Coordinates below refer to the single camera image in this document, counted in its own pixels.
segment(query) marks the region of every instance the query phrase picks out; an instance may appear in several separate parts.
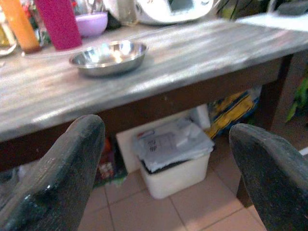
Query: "metal bowl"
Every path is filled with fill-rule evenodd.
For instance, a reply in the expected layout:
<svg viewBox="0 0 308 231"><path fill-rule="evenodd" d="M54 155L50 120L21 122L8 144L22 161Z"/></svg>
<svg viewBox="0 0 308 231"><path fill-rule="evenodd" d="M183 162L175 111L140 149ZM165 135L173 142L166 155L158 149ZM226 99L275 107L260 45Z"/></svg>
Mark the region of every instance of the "metal bowl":
<svg viewBox="0 0 308 231"><path fill-rule="evenodd" d="M70 63L89 76L107 76L133 70L141 65L146 45L128 40L90 47L70 58Z"/></svg>

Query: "plastic bag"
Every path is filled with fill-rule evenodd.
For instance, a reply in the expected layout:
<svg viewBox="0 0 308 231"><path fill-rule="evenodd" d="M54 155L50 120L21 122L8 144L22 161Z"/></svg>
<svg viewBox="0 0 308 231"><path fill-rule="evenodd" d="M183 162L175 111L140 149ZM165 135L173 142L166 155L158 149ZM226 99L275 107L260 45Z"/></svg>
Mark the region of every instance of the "plastic bag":
<svg viewBox="0 0 308 231"><path fill-rule="evenodd" d="M214 146L212 140L187 119L139 133L133 143L139 159L151 172L175 162L210 154Z"/></svg>

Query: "tile floor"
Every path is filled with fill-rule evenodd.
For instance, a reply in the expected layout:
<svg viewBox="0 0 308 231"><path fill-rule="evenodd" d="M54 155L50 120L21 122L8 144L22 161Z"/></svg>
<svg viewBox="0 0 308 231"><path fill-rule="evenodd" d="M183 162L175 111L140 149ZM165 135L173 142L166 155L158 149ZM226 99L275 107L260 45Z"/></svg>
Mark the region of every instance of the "tile floor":
<svg viewBox="0 0 308 231"><path fill-rule="evenodd" d="M239 179L233 157L215 154L204 181L154 200L136 171L121 187L93 190L78 231L265 231L255 208L236 199Z"/></svg>

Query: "purple bowl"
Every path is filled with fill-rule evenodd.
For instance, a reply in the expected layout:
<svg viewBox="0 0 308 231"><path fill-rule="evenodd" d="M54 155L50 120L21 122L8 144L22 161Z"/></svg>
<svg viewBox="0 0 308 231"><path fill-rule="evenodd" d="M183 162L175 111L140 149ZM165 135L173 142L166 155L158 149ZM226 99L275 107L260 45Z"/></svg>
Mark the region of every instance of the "purple bowl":
<svg viewBox="0 0 308 231"><path fill-rule="evenodd" d="M83 37L100 35L107 27L108 14L99 12L76 16L79 33Z"/></svg>

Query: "green plant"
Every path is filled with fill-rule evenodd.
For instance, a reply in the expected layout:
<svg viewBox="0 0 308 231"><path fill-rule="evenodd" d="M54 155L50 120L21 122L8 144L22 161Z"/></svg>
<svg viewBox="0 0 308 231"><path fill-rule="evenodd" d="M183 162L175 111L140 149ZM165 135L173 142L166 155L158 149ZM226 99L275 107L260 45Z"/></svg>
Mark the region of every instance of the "green plant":
<svg viewBox="0 0 308 231"><path fill-rule="evenodd" d="M295 115L304 115L308 113L308 67L304 79L300 86L297 88L294 103L291 107L287 122L290 121Z"/></svg>

